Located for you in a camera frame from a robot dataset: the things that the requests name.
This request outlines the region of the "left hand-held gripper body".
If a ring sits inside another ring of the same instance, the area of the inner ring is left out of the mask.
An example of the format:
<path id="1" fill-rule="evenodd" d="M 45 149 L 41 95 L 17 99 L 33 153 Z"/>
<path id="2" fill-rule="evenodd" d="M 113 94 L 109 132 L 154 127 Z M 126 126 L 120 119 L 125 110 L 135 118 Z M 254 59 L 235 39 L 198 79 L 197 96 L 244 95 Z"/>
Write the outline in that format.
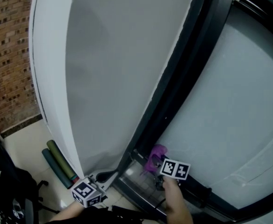
<path id="1" fill-rule="evenodd" d="M 71 193 L 76 202 L 88 208 L 105 200 L 107 189 L 106 183 L 99 182 L 94 175 L 90 175 L 74 184 Z"/>

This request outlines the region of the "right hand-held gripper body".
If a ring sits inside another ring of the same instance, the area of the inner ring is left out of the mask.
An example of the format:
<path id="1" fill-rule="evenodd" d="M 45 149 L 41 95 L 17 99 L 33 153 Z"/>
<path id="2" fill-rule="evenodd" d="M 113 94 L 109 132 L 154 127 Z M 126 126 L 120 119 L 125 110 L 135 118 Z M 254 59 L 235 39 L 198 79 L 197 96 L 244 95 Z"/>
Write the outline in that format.
<path id="1" fill-rule="evenodd" d="M 164 176 L 176 179 L 179 181 L 185 181 L 187 179 L 191 165 L 188 163 L 174 161 L 170 159 L 164 159 L 162 165 L 157 169 L 157 178 L 155 187 L 158 191 L 163 191 Z"/>

